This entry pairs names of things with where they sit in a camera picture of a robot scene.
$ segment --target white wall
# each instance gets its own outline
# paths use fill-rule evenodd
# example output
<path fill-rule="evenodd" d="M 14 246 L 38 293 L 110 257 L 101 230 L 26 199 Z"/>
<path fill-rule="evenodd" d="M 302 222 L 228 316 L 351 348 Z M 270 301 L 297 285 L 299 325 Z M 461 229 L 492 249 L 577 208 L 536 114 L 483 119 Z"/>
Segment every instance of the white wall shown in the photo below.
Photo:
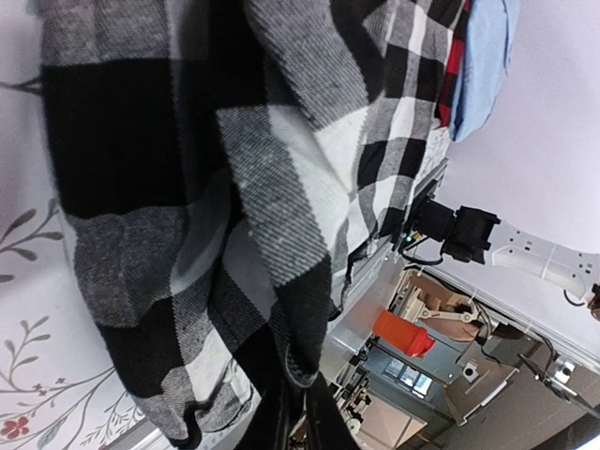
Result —
<path fill-rule="evenodd" d="M 448 153 L 439 200 L 600 253 L 600 1 L 523 1 L 510 78 L 488 124 Z M 501 267 L 443 267 L 600 357 L 600 323 Z"/>

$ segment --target red plaid fabric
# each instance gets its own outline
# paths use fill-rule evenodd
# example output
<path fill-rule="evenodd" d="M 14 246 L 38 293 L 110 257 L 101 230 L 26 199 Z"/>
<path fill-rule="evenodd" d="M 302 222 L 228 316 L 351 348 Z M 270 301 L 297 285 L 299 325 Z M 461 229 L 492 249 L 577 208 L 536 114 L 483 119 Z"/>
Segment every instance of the red plaid fabric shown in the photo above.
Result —
<path fill-rule="evenodd" d="M 469 13 L 471 12 L 471 0 L 465 0 L 464 9 L 460 13 L 457 27 L 452 38 L 452 48 L 448 57 L 446 73 L 443 77 L 442 90 L 436 116 L 442 122 L 442 127 L 449 127 L 452 119 L 452 100 L 457 88 L 458 71 L 462 56 L 465 53 L 465 37 L 467 34 L 467 23 L 469 22 Z"/>

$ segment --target black and white plaid shirt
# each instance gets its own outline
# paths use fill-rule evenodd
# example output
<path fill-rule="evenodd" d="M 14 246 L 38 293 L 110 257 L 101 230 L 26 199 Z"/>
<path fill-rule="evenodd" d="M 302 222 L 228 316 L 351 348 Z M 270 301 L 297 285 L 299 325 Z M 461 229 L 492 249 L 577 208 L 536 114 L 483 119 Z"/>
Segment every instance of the black and white plaid shirt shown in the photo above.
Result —
<path fill-rule="evenodd" d="M 182 448 L 256 395 L 240 448 L 303 395 L 320 423 L 332 283 L 402 219 L 462 0 L 42 4 L 74 271 L 126 389 Z"/>

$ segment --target light blue shirt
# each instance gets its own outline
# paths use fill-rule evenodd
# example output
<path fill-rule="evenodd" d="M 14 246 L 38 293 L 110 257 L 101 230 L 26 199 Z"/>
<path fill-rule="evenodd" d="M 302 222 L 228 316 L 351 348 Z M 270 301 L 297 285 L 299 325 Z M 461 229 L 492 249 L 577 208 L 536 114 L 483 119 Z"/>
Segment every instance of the light blue shirt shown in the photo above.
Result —
<path fill-rule="evenodd" d="M 450 132 L 462 141 L 491 115 L 510 66 L 520 0 L 473 0 L 452 103 Z"/>

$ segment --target orange cup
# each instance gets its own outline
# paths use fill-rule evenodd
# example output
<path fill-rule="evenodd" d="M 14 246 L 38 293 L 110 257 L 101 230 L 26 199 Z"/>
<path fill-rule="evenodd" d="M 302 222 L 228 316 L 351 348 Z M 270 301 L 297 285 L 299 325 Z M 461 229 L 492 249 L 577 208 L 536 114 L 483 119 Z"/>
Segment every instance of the orange cup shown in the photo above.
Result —
<path fill-rule="evenodd" d="M 435 339 L 425 328 L 384 311 L 373 327 L 373 334 L 389 342 L 409 358 L 423 358 L 433 348 Z"/>

